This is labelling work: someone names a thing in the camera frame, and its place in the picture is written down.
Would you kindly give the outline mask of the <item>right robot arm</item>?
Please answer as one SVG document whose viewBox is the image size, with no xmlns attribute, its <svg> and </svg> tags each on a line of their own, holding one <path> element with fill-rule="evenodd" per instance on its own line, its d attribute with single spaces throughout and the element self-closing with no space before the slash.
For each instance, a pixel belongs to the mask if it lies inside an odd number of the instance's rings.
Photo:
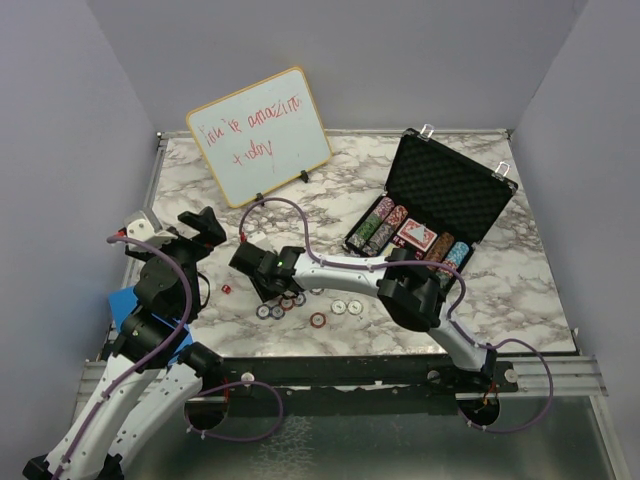
<svg viewBox="0 0 640 480">
<path fill-rule="evenodd" d="M 464 280 L 443 263 L 415 260 L 399 248 L 387 256 L 361 258 L 293 246 L 275 253 L 245 241 L 229 266 L 249 278 L 263 301 L 313 289 L 376 298 L 397 325 L 426 333 L 440 345 L 467 389 L 481 391 L 495 379 L 497 355 L 454 316 L 466 294 Z"/>
</svg>

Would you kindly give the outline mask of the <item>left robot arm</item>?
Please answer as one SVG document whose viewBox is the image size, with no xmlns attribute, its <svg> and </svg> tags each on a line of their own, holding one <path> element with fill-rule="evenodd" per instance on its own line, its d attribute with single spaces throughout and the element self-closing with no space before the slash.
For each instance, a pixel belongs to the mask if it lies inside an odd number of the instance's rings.
<svg viewBox="0 0 640 480">
<path fill-rule="evenodd" d="M 85 407 L 58 445 L 30 459 L 27 479 L 121 479 L 158 428 L 195 393 L 220 385 L 221 358 L 193 341 L 188 325 L 207 305 L 199 261 L 226 240 L 212 208 L 178 219 L 186 237 L 139 211 L 110 242 L 142 261 L 137 283 L 110 302 L 118 335 Z"/>
</svg>

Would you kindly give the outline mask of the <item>red 5 poker chip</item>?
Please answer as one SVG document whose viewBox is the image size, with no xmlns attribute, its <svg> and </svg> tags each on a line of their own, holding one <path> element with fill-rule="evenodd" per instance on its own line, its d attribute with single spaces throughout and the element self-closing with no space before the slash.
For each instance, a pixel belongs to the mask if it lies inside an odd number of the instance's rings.
<svg viewBox="0 0 640 480">
<path fill-rule="evenodd" d="M 326 325 L 327 318 L 321 312 L 315 312 L 310 316 L 310 325 L 313 328 L 323 328 Z"/>
<path fill-rule="evenodd" d="M 291 299 L 281 299 L 280 300 L 280 306 L 284 309 L 284 310 L 291 310 L 294 306 L 294 303 Z"/>
</svg>

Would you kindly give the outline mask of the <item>white 1 poker chip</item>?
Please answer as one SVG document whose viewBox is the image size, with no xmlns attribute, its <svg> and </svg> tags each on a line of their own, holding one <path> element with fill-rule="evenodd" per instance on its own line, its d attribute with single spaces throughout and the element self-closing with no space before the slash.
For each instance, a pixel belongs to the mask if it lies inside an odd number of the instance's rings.
<svg viewBox="0 0 640 480">
<path fill-rule="evenodd" d="M 331 304 L 331 311 L 335 315 L 342 315 L 347 311 L 347 304 L 342 300 L 335 300 Z"/>
<path fill-rule="evenodd" d="M 363 305 L 357 300 L 352 300 L 348 303 L 347 310 L 351 315 L 360 315 L 363 311 Z"/>
</svg>

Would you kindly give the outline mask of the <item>blue plastic box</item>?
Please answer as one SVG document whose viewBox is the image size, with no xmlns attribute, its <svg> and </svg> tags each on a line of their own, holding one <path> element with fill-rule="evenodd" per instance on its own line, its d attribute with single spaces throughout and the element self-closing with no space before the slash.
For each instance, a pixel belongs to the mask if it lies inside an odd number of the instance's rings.
<svg viewBox="0 0 640 480">
<path fill-rule="evenodd" d="M 126 317 L 132 313 L 134 308 L 137 306 L 138 299 L 134 294 L 134 288 L 128 287 L 110 293 L 108 300 L 114 323 L 112 333 L 114 338 L 115 335 L 121 332 L 122 324 Z M 174 350 L 174 354 L 168 362 L 169 365 L 176 363 L 178 361 L 179 352 L 194 342 L 188 326 L 184 327 L 183 332 L 185 333 L 185 337 L 181 341 L 180 345 Z"/>
</svg>

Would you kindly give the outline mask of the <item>red playing card deck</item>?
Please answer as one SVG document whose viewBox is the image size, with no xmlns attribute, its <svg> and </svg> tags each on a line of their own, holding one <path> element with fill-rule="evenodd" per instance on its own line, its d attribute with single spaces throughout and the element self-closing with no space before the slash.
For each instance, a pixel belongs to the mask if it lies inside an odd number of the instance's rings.
<svg viewBox="0 0 640 480">
<path fill-rule="evenodd" d="M 427 252 L 438 238 L 436 232 L 412 218 L 402 224 L 397 234 L 400 239 L 422 252 Z"/>
</svg>

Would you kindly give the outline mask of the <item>black poker chip case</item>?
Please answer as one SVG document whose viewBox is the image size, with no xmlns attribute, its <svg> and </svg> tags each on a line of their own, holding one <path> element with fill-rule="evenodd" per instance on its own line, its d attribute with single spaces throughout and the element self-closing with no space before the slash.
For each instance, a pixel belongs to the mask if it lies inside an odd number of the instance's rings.
<svg viewBox="0 0 640 480">
<path fill-rule="evenodd" d="M 417 260 L 443 262 L 461 272 L 518 191 L 508 171 L 506 163 L 492 170 L 409 128 L 383 193 L 351 228 L 345 248 L 361 257 L 404 248 Z M 438 234 L 427 252 L 398 237 L 408 218 Z"/>
</svg>

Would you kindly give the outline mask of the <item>white whiteboard yellow frame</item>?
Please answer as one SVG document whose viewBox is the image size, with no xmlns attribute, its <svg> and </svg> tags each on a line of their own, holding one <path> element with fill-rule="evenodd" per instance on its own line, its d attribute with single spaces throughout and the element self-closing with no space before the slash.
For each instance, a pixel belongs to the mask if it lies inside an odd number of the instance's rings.
<svg viewBox="0 0 640 480">
<path fill-rule="evenodd" d="M 192 110 L 186 124 L 232 208 L 301 177 L 333 156 L 299 67 Z"/>
</svg>

